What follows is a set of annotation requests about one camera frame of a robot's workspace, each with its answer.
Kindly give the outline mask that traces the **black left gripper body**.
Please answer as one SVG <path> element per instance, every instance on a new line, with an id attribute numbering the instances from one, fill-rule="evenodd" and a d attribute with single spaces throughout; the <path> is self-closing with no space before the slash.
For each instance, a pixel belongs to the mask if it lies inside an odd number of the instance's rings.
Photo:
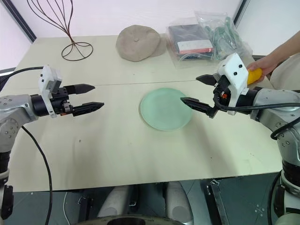
<path id="1" fill-rule="evenodd" d="M 55 114 L 72 114 L 74 107 L 70 104 L 69 95 L 74 94 L 74 86 L 64 86 L 52 94 L 50 99 Z"/>

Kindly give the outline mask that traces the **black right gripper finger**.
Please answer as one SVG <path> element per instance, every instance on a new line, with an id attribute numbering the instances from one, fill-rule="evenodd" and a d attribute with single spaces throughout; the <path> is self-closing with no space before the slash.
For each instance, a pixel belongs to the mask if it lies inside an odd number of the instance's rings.
<path id="1" fill-rule="evenodd" d="M 209 104 L 202 103 L 198 99 L 191 97 L 181 97 L 180 99 L 189 108 L 204 113 L 209 117 L 214 117 L 218 112 L 217 107 L 211 107 Z"/>
<path id="2" fill-rule="evenodd" d="M 201 76 L 196 77 L 196 80 L 200 81 L 206 85 L 209 85 L 209 86 L 217 86 L 218 85 L 218 82 L 216 81 L 216 79 L 214 78 L 213 75 L 201 75 Z"/>

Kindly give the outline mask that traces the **person's bare hand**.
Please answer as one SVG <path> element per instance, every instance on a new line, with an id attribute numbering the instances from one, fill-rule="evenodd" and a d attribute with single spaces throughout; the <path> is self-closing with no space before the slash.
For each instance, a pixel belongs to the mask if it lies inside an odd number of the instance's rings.
<path id="1" fill-rule="evenodd" d="M 261 82 L 266 75 L 271 73 L 278 65 L 278 60 L 272 56 L 265 56 L 257 61 L 250 63 L 247 66 L 248 71 L 254 71 L 260 68 L 262 70 L 261 76 L 256 80 L 256 83 Z"/>

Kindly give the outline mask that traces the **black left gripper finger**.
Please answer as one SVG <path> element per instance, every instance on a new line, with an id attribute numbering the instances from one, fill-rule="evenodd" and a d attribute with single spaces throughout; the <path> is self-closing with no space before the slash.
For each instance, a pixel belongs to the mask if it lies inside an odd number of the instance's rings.
<path id="1" fill-rule="evenodd" d="M 87 93 L 95 89 L 95 87 L 89 84 L 75 84 L 75 85 L 65 86 L 65 89 L 69 95 L 72 95 L 72 94 Z"/>
<path id="2" fill-rule="evenodd" d="M 85 103 L 80 106 L 74 107 L 72 110 L 72 115 L 75 117 L 75 116 L 92 113 L 94 111 L 97 111 L 104 105 L 105 105 L 104 103 L 100 103 L 100 102 Z"/>

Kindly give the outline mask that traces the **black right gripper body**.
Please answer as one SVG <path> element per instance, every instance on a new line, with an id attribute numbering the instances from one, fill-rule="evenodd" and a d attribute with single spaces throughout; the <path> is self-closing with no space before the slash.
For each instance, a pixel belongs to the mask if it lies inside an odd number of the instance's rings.
<path id="1" fill-rule="evenodd" d="M 231 98 L 231 92 L 229 90 L 229 80 L 225 75 L 219 75 L 218 73 L 214 73 L 213 77 L 216 81 L 216 83 L 214 84 L 215 89 L 213 91 L 213 100 L 216 98 L 220 105 L 228 106 Z"/>

